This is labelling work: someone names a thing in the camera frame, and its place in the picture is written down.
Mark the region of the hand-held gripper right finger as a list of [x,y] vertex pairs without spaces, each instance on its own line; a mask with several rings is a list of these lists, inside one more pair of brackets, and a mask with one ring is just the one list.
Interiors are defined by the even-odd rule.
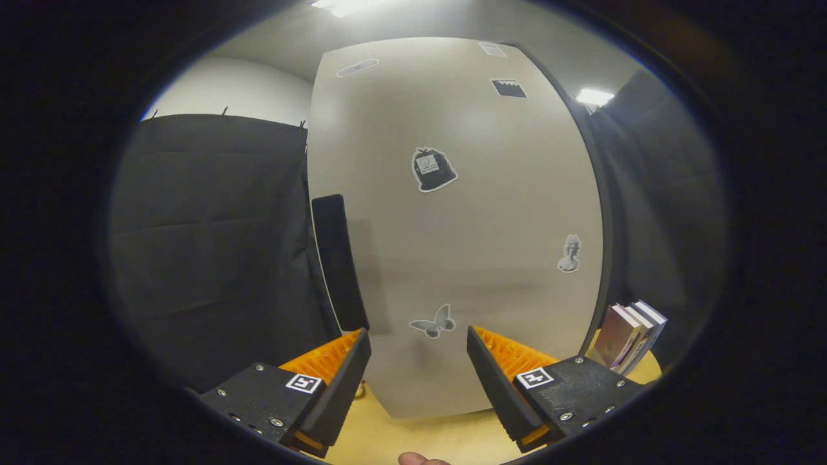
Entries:
[[522,453],[579,435],[644,390],[587,356],[558,360],[477,325],[468,327],[466,351],[499,423]]

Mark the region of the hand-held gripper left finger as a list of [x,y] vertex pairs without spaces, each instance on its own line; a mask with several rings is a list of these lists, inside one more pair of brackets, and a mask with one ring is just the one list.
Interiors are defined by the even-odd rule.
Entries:
[[233,432],[300,459],[324,459],[357,397],[372,348],[346,333],[279,366],[255,362],[196,395]]

